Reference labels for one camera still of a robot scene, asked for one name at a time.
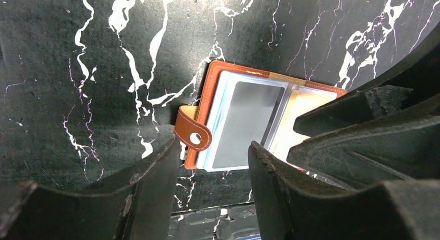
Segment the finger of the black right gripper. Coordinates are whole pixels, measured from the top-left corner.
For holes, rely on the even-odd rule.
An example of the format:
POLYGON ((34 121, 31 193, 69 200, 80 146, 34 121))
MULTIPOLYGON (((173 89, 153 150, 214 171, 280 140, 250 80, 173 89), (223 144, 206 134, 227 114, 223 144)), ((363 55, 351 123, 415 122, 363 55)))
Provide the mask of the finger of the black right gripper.
POLYGON ((290 164, 352 189, 439 179, 439 33, 354 91, 300 116, 290 164))

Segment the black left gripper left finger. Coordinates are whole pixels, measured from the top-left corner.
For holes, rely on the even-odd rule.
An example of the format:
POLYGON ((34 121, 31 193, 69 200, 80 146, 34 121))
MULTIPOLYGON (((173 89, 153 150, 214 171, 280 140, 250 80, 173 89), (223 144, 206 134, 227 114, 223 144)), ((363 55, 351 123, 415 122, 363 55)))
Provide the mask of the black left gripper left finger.
POLYGON ((149 156, 81 190, 34 181, 1 184, 1 239, 167 239, 181 146, 149 156))

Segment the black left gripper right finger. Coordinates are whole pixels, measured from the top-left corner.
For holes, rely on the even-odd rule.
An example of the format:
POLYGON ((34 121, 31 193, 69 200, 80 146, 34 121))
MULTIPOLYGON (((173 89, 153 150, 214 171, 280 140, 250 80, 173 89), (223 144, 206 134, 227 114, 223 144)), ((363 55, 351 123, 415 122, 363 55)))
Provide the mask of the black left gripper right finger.
POLYGON ((382 181, 360 191, 329 185, 248 150, 262 239, 439 239, 439 181, 382 181))

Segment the orange leather card holder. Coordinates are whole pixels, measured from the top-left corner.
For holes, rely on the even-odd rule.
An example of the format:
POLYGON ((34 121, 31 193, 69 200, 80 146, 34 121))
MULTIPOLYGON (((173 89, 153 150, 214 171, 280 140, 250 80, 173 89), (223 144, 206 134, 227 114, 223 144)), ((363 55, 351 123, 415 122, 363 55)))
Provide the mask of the orange leather card holder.
POLYGON ((179 108, 175 135, 188 147, 184 166, 208 172, 248 168, 257 142, 286 160, 307 139, 296 119, 346 94, 346 90, 274 72, 214 60, 197 106, 179 108))

